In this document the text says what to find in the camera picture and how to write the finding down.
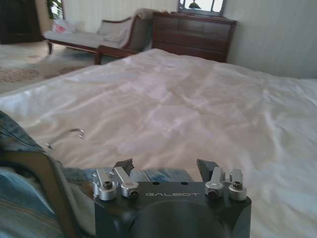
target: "wooden sofa frame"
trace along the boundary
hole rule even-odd
[[[62,42],[62,41],[56,41],[56,40],[50,40],[46,39],[48,43],[48,48],[49,48],[49,55],[52,54],[53,52],[53,44],[58,44],[58,45],[64,45],[72,49],[80,50],[80,51],[85,51],[85,52],[90,52],[95,54],[95,64],[101,64],[102,61],[102,55],[107,55],[107,56],[112,56],[112,57],[117,57],[117,58],[124,58],[127,56],[131,56],[134,54],[137,54],[138,51],[133,51],[130,50],[129,47],[131,45],[132,37],[134,34],[134,27],[135,27],[135,22],[136,20],[140,18],[139,16],[136,16],[133,20],[132,23],[132,28],[131,28],[131,34],[130,38],[127,42],[127,44],[122,47],[122,48],[114,48],[114,47],[109,47],[109,46],[99,46],[98,48],[93,48],[93,47],[87,47],[87,46],[82,46],[82,45],[76,45],[72,43],[67,43],[67,42]],[[122,21],[109,21],[109,20],[103,20],[103,22],[108,22],[108,23],[121,23],[124,21],[128,21],[131,18],[128,17]]]

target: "pink pillow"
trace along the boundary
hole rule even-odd
[[[66,20],[58,19],[54,20],[52,31],[58,33],[74,33],[76,29],[74,24],[70,24]]]

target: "sofa leg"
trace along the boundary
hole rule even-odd
[[[102,54],[97,52],[95,55],[95,64],[101,64],[101,57],[102,57]]]
[[[52,54],[53,51],[53,44],[48,41],[48,47],[49,47],[49,55]]]

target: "bed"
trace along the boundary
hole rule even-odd
[[[317,81],[153,49],[0,95],[0,109],[66,167],[241,168],[251,237],[317,237]]]

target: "wall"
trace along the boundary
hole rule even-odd
[[[101,19],[122,20],[140,7],[175,11],[177,0],[63,0],[65,18],[83,21],[86,31],[96,32]]]
[[[45,0],[35,0],[35,5],[38,12],[41,32],[44,33],[51,29],[53,20],[49,18],[49,13]]]
[[[317,78],[317,0],[228,0],[238,21],[228,62],[279,76]]]
[[[66,19],[96,32],[139,7],[175,11],[177,0],[64,0]],[[227,0],[238,25],[228,62],[279,76],[317,78],[317,0]]]

